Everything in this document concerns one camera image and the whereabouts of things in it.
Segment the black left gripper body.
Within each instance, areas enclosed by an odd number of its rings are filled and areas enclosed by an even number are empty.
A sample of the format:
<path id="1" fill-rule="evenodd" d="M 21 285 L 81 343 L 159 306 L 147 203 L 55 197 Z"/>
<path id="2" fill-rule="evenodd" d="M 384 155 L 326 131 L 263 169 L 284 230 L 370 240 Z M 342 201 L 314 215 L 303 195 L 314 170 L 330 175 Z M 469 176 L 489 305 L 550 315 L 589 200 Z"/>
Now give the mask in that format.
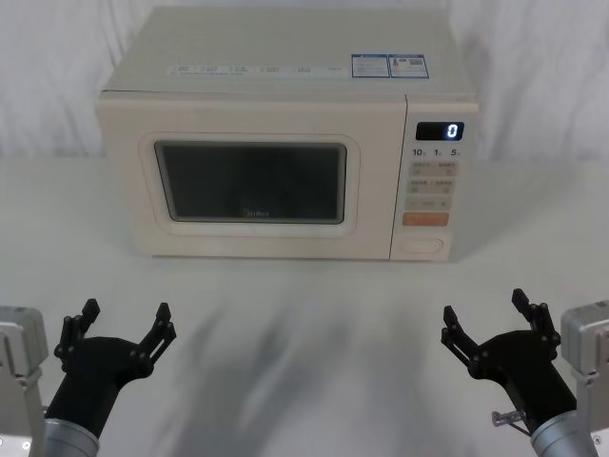
<path id="1" fill-rule="evenodd" d="M 45 418 L 70 422 L 99 438 L 121 389 L 145 376 L 137 344 L 114 337 L 63 338 L 54 350 L 65 373 Z"/>

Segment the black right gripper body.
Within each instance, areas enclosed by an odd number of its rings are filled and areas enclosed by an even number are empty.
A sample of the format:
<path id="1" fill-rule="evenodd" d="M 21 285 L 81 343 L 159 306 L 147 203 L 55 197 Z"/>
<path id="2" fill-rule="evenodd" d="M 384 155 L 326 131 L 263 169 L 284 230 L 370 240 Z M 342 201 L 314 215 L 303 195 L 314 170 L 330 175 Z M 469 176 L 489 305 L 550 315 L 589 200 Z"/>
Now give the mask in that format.
<path id="1" fill-rule="evenodd" d="M 553 361 L 557 332 L 516 330 L 480 344 L 473 355 L 473 377 L 493 381 L 506 392 L 528 429 L 576 409 L 577 400 Z"/>

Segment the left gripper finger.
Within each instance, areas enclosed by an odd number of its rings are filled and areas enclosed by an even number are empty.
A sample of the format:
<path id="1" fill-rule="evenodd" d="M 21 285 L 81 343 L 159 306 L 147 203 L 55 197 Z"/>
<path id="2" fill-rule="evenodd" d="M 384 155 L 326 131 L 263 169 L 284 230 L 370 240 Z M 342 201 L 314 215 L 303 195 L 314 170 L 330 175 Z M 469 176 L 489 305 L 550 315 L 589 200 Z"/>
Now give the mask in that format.
<path id="1" fill-rule="evenodd" d="M 100 307 L 97 300 L 89 298 L 80 314 L 64 318 L 60 340 L 53 351 L 53 355 L 61 361 L 61 369 L 68 368 L 69 357 L 75 351 L 76 343 L 85 338 L 99 313 Z"/>
<path id="2" fill-rule="evenodd" d="M 176 337 L 177 333 L 171 321 L 169 305 L 161 303 L 152 328 L 129 352 L 129 376 L 131 378 L 148 377 L 154 370 L 156 362 Z"/>

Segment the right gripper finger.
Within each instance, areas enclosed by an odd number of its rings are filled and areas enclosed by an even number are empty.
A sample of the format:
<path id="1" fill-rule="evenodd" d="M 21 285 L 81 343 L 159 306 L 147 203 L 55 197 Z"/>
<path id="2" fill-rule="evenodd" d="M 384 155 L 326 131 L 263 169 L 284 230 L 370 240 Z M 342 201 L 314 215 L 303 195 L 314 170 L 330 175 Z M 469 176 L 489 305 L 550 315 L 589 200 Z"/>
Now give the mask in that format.
<path id="1" fill-rule="evenodd" d="M 459 322 L 451 306 L 443 309 L 441 343 L 447 347 L 467 368 L 469 375 L 477 380 L 490 380 L 489 347 L 479 345 L 470 338 Z"/>
<path id="2" fill-rule="evenodd" d="M 555 329 L 548 305 L 531 303 L 521 288 L 513 290 L 511 302 L 529 324 L 548 359 L 554 361 L 558 357 L 560 334 Z"/>

